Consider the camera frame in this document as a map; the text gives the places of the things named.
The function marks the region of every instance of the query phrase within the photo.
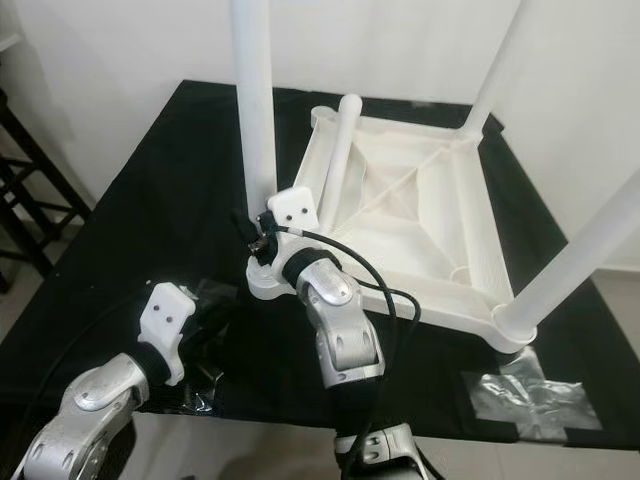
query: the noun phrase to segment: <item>silver tape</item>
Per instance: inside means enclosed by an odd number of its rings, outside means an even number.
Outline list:
[[[522,440],[567,441],[565,428],[602,425],[582,383],[547,380],[532,347],[500,368],[500,375],[463,374],[476,417],[515,423]]]
[[[224,372],[219,369],[216,369],[215,372],[208,372],[202,368],[201,371],[211,380],[211,384],[203,387],[194,387],[187,383],[184,388],[182,412],[180,413],[184,413],[186,410],[194,415],[212,414],[219,382],[224,378]]]

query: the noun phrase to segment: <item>black wire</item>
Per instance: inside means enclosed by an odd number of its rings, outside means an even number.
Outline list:
[[[370,288],[372,290],[380,290],[380,287],[372,283],[368,283],[357,278],[356,278],[356,281],[363,287]],[[409,300],[413,304],[413,308],[414,308],[414,314],[413,314],[413,318],[411,319],[411,324],[409,325],[409,330],[407,331],[407,335],[404,337],[402,341],[402,345],[400,345],[396,353],[395,364],[398,365],[399,358],[402,352],[405,351],[405,348],[408,346],[408,343],[411,340],[411,336],[413,335],[415,328],[420,323],[420,317],[422,316],[422,309],[420,308],[420,303],[418,302],[418,300],[416,300],[415,297],[409,295],[407,292],[403,292],[402,290],[394,290],[393,288],[389,289],[389,291],[393,295],[397,295],[398,297],[404,297],[407,300]],[[436,467],[433,466],[433,464],[429,461],[429,459],[425,456],[425,454],[422,452],[422,450],[420,449],[420,447],[418,447],[417,444],[416,444],[416,449],[418,450],[418,454],[420,455],[420,459],[422,460],[422,463],[424,463],[424,466],[429,471],[429,473],[433,475],[434,480],[445,480],[444,476],[436,469]]]
[[[433,466],[433,464],[429,461],[429,459],[425,456],[425,454],[422,452],[422,450],[420,449],[417,443],[415,444],[415,446],[416,446],[416,449],[418,450],[418,455],[420,455],[420,460],[422,460],[422,463],[424,463],[424,466],[427,468],[427,470],[429,470],[429,473],[433,475],[434,480],[446,480],[444,478],[444,475],[442,475],[436,469],[436,467]]]
[[[360,432],[358,433],[358,435],[356,435],[356,438],[355,438],[353,444],[351,445],[351,448],[349,449],[349,452],[347,453],[347,456],[345,458],[344,467],[342,468],[340,479],[341,480],[349,480],[351,467],[355,463],[356,456],[358,455],[358,453],[362,450],[362,447],[364,446],[364,443],[365,443],[365,440],[367,438],[367,435],[369,434],[369,431],[371,430],[371,427],[373,425],[373,420],[376,418],[378,409],[380,407],[380,404],[382,403],[382,399],[384,398],[384,392],[386,390],[386,388],[385,388],[386,380],[390,377],[390,374],[393,371],[393,367],[398,364],[398,359],[400,358],[402,352],[405,350],[405,347],[407,346],[411,336],[413,335],[413,332],[415,331],[416,326],[420,322],[420,317],[422,315],[422,309],[420,308],[420,303],[413,296],[411,296],[408,293],[403,292],[401,290],[390,289],[387,286],[387,284],[385,283],[385,281],[382,278],[382,276],[373,267],[373,265],[371,265],[359,253],[355,252],[354,250],[352,250],[351,248],[347,247],[346,245],[343,245],[342,243],[337,242],[337,241],[335,241],[335,240],[333,240],[331,238],[325,237],[324,235],[320,235],[320,234],[317,234],[317,233],[309,232],[309,231],[306,231],[306,230],[289,231],[289,229],[287,227],[282,227],[282,226],[277,226],[276,230],[280,231],[280,232],[289,233],[291,235],[298,235],[298,232],[299,232],[299,236],[308,237],[308,238],[311,238],[313,240],[317,240],[318,242],[325,243],[327,245],[330,245],[330,246],[340,250],[341,252],[346,253],[351,258],[356,260],[360,265],[362,265],[365,268],[365,270],[367,270],[367,272],[369,272],[369,274],[375,279],[375,281],[378,283],[378,285],[374,285],[372,283],[368,283],[368,282],[365,282],[365,281],[362,281],[362,280],[357,280],[357,282],[360,285],[362,285],[363,287],[381,291],[382,294],[385,297],[386,302],[387,302],[387,308],[389,309],[389,317],[391,318],[391,322],[392,322],[392,328],[391,328],[392,338],[391,338],[391,341],[390,341],[390,344],[391,344],[391,347],[390,347],[391,355],[389,355],[389,361],[387,361],[387,368],[385,369],[385,374],[384,374],[382,383],[380,385],[380,388],[378,389],[377,398],[373,402],[374,406],[371,409],[371,412],[369,413],[367,421],[363,425],[363,427],[360,430]],[[397,295],[397,296],[406,298],[407,300],[409,300],[413,304],[413,307],[414,307],[414,315],[413,315],[413,318],[411,319],[411,325],[409,327],[407,335],[405,336],[405,338],[404,338],[404,340],[402,342],[402,346],[401,347],[398,347],[398,319],[397,319],[395,303],[393,301],[392,295]],[[431,465],[431,463],[429,463],[429,461],[426,459],[426,457],[424,458],[423,461],[425,462],[425,466],[427,467],[427,469],[429,469],[430,471],[431,471],[431,469],[433,469],[432,474],[436,477],[436,480],[440,480],[440,479],[444,478],[444,477],[442,477],[442,475],[440,475],[440,473],[437,470],[435,470],[433,468],[433,466]]]
[[[84,328],[82,330],[80,330],[80,332],[78,332],[78,334],[67,344],[67,346],[62,351],[62,353],[60,353],[60,355],[58,355],[58,357],[55,359],[55,361],[49,367],[49,370],[47,370],[47,373],[45,374],[45,376],[40,381],[40,384],[38,385],[38,388],[36,390],[35,395],[33,396],[31,401],[27,405],[25,413],[22,416],[22,420],[20,422],[20,426],[18,427],[18,432],[17,432],[17,435],[15,437],[16,441],[13,443],[13,447],[11,449],[11,453],[8,456],[9,462],[11,462],[11,460],[13,459],[13,456],[16,454],[17,448],[20,446],[20,439],[22,438],[22,435],[25,433],[25,429],[27,427],[27,422],[29,421],[29,418],[31,417],[31,414],[33,413],[33,409],[35,408],[36,404],[40,400],[40,397],[42,397],[42,394],[44,393],[45,389],[47,388],[47,384],[49,383],[49,380],[51,380],[51,377],[56,372],[58,367],[60,367],[60,365],[62,364],[63,360],[69,354],[69,352],[73,349],[73,347],[75,347],[75,345],[82,339],[82,337],[84,337],[87,333],[89,333],[91,330],[93,330],[103,320],[105,320],[106,318],[109,318],[109,316],[111,314],[113,314],[116,310],[118,310],[120,307],[130,303],[131,301],[135,300],[138,297],[141,297],[143,295],[148,295],[148,293],[149,293],[148,290],[149,290],[149,287],[144,287],[142,291],[138,291],[136,293],[127,295],[126,297],[120,299],[116,303],[113,303],[109,307],[107,307],[104,310],[102,310],[98,314],[98,316],[96,316],[93,320],[91,320],[91,322],[86,324],[84,326]]]
[[[298,235],[298,236],[302,236],[302,237],[307,237],[307,238],[311,238],[313,240],[316,240],[318,242],[321,243],[325,243],[329,246],[332,246],[338,250],[340,250],[341,252],[346,253],[347,255],[349,255],[351,258],[353,258],[355,261],[357,261],[360,265],[362,265],[364,267],[364,269],[369,272],[369,274],[375,279],[375,281],[378,283],[378,288],[380,291],[382,291],[382,294],[384,295],[384,298],[387,302],[387,308],[389,309],[389,317],[391,319],[391,340],[389,342],[389,350],[390,350],[390,355],[389,355],[389,359],[387,360],[387,365],[385,368],[385,372],[383,374],[382,377],[382,384],[386,381],[387,378],[389,378],[389,375],[392,371],[393,368],[393,364],[395,363],[395,357],[396,357],[396,352],[397,350],[397,344],[398,344],[398,323],[397,323],[397,316],[396,316],[396,306],[393,303],[393,298],[391,297],[391,291],[389,290],[389,287],[387,286],[387,284],[385,283],[384,279],[382,278],[382,276],[378,273],[378,271],[373,267],[373,265],[371,265],[364,257],[362,257],[359,253],[355,252],[354,250],[352,250],[351,248],[347,247],[346,245],[343,245],[340,242],[336,242],[335,240],[325,237],[324,235],[320,235],[317,233],[313,233],[313,232],[309,232],[307,230],[293,230],[293,231],[289,231],[289,228],[287,227],[282,227],[280,225],[276,226],[276,231],[279,232],[285,232],[288,233],[290,235]],[[360,430],[360,432],[358,432],[358,434],[356,435],[356,439],[354,440],[353,444],[351,445],[351,448],[349,449],[349,452],[347,453],[347,456],[345,458],[345,462],[344,462],[344,467],[342,468],[342,472],[340,474],[340,479],[341,480],[348,480],[349,479],[349,474],[351,472],[351,467],[353,466],[353,464],[355,463],[356,457],[358,455],[358,453],[362,450],[362,447],[364,446],[364,442],[367,438],[367,434],[369,433],[369,430],[371,429],[371,426],[373,424],[373,420],[376,417],[376,414],[378,412],[379,406],[380,406],[380,402],[382,400],[382,385],[380,386],[380,388],[378,388],[378,393],[377,393],[377,398],[375,399],[375,401],[373,402],[373,407],[371,408],[371,411],[369,412],[369,416],[367,418],[367,421],[365,422],[365,424],[362,427],[362,430]]]

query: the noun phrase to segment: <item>black table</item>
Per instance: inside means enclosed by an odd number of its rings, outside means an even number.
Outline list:
[[[311,134],[311,108],[337,108],[339,99],[276,90],[280,188],[293,183]],[[468,111],[369,99],[363,115],[458,127]],[[490,119],[480,154],[518,292],[566,240],[500,132]],[[28,403],[74,334],[104,312],[108,318],[65,356],[38,407],[55,408],[75,376],[130,348],[147,280],[194,287],[211,278],[240,289],[242,308],[224,347],[235,374],[219,382],[210,408],[190,405],[202,386],[188,384],[156,389],[143,409],[332,426],[314,332],[301,305],[292,296],[260,302],[246,291],[248,252],[229,215],[244,203],[235,88],[185,81],[0,345],[0,399],[7,406],[0,412]],[[386,324],[372,317],[384,344]],[[547,378],[583,383],[602,423],[599,431],[567,431],[569,445],[640,448],[640,364],[591,281],[541,325],[535,348]],[[417,435],[515,442],[513,424],[475,418],[464,384],[464,372],[497,371],[495,353],[480,338],[420,325],[393,382],[393,403]]]

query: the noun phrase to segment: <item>black chair leg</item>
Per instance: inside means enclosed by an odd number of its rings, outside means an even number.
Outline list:
[[[20,250],[29,257],[29,261],[35,269],[46,277],[53,265],[44,254],[40,246],[33,239],[29,231],[16,216],[7,201],[0,197],[0,225],[4,227],[11,239],[18,245]]]
[[[58,189],[65,200],[69,202],[69,205],[74,207],[82,219],[86,221],[91,215],[89,206],[67,182],[67,179],[58,171],[49,157],[47,157],[47,154],[38,146],[29,132],[8,108],[1,111],[0,124],[7,130],[22,151],[44,173],[53,186]]]
[[[0,178],[5,183],[9,183],[15,176],[11,167],[2,161],[2,156],[0,156]],[[46,234],[54,229],[55,225],[53,222],[49,220],[42,209],[38,207],[36,201],[22,184],[18,183],[14,185],[11,191],[43,233]]]

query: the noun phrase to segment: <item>white plastic frame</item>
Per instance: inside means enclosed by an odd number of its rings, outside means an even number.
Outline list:
[[[249,213],[253,216],[275,193],[268,0],[231,0],[231,4],[247,201]],[[531,18],[533,4],[534,0],[521,0],[465,125],[456,132],[455,138],[449,139],[450,149],[453,147],[454,151],[460,151],[458,148],[469,149],[469,145],[472,145],[473,151],[466,150],[465,154],[470,157],[477,155],[476,146],[482,139],[482,127],[502,90],[503,82],[510,70],[510,60],[518,52],[519,42]],[[338,122],[335,135],[339,140],[335,141],[334,153],[330,154],[330,163],[340,165],[340,168],[344,167],[346,159],[343,147],[350,143],[349,137],[356,134],[357,130],[354,128],[353,117],[346,117],[351,120]],[[460,178],[473,175],[465,168],[459,173]],[[333,171],[330,168],[327,175],[337,178],[342,176],[341,171],[335,168]],[[477,182],[470,180],[469,186],[475,189]],[[324,204],[327,200],[332,202],[334,199],[322,199],[321,203]],[[640,225],[638,205],[640,171],[628,180],[582,232],[515,299],[509,298],[495,305],[488,316],[440,312],[440,315],[424,316],[425,321],[480,335],[495,349],[505,353],[519,350],[535,338],[537,325]],[[474,218],[477,216],[474,211],[465,212],[465,209],[464,205],[460,208],[462,221],[465,228],[473,229]],[[331,227],[332,224],[322,225],[321,222],[321,228],[331,230]],[[479,250],[484,247],[482,243],[475,245]],[[467,242],[467,248],[474,248],[473,241]],[[252,267],[250,263],[247,271],[249,281],[251,282],[252,276],[255,277],[257,274],[262,280],[266,278],[267,283],[274,281],[269,277],[268,271],[264,271],[264,268],[258,269],[255,263]],[[394,285],[393,279],[388,281],[392,286],[397,286]],[[375,296],[371,297],[370,303],[374,304],[375,309]]]

